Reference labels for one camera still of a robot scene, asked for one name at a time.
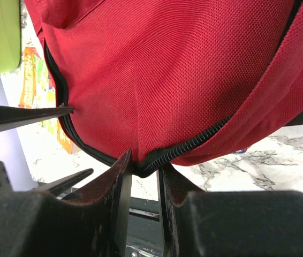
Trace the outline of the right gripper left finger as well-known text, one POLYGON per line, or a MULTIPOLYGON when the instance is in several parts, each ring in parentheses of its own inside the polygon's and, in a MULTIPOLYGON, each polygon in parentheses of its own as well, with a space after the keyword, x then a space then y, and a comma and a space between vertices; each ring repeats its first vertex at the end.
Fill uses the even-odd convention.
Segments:
POLYGON ((0 192, 0 256, 123 256, 132 157, 62 199, 48 192, 0 192))

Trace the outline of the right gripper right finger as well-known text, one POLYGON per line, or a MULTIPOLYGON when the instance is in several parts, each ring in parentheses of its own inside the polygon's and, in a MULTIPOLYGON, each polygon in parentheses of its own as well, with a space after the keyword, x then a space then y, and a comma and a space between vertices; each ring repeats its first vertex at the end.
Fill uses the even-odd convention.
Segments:
POLYGON ((303 256, 303 193, 206 192, 158 171, 164 256, 303 256))

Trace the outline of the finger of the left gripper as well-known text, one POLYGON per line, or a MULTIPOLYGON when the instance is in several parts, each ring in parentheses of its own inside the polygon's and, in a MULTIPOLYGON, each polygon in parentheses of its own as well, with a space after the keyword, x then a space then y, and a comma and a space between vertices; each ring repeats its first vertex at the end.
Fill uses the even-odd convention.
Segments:
POLYGON ((93 169, 86 169, 75 174, 66 176, 54 182, 44 184, 37 188, 32 189, 32 192, 48 192, 57 197, 68 189, 72 188, 75 184, 81 182, 94 172, 93 169))
POLYGON ((0 128, 16 128, 73 112, 72 107, 25 109, 0 106, 0 128))

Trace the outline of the red backpack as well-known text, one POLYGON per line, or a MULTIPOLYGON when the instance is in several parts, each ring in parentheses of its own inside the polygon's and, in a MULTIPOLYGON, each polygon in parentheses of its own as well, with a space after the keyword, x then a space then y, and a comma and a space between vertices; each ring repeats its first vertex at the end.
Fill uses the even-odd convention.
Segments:
POLYGON ((195 165, 303 111, 303 1, 26 1, 60 118, 84 152, 135 174, 195 165))

